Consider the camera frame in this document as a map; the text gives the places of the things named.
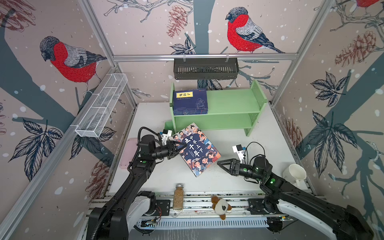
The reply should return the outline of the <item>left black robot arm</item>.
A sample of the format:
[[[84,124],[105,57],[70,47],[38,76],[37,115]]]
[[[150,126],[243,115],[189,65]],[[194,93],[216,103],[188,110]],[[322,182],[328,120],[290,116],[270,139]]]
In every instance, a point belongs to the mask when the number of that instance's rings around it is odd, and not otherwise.
[[[140,217],[156,209],[155,194],[141,191],[141,187],[154,171],[157,160],[170,160],[186,146],[175,140],[167,140],[163,144],[160,135],[138,137],[138,148],[128,166],[129,176],[102,208],[91,212],[86,238],[127,240]]]

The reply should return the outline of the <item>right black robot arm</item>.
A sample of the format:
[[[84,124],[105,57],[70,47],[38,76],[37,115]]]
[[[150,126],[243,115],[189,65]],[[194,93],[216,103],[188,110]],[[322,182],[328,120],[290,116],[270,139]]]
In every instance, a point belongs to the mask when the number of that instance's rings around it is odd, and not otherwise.
[[[256,180],[265,193],[264,208],[280,212],[315,228],[331,240],[372,240],[374,231],[356,208],[331,204],[306,193],[272,172],[264,155],[254,157],[252,165],[229,159],[217,162],[232,176]]]

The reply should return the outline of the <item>illustrated Chinese history book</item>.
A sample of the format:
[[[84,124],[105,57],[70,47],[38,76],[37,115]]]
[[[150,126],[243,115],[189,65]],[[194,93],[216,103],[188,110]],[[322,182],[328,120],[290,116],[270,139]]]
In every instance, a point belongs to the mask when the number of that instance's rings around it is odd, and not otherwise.
[[[173,135],[173,139],[188,144],[185,155],[181,157],[196,177],[201,175],[222,156],[195,123],[178,131]]]

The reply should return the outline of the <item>blue book wide yellow label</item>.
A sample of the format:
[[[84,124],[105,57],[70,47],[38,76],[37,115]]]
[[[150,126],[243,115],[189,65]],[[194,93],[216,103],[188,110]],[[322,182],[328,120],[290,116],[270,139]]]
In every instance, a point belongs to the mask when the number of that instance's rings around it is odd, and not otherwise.
[[[174,116],[184,116],[184,115],[205,115],[208,111],[203,112],[173,112]]]

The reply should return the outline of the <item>dark blue bottom book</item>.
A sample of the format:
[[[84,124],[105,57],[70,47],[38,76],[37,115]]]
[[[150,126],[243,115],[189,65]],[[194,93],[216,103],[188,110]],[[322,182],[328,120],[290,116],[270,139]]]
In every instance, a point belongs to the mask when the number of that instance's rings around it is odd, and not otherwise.
[[[174,110],[208,109],[206,89],[175,91],[173,94]]]

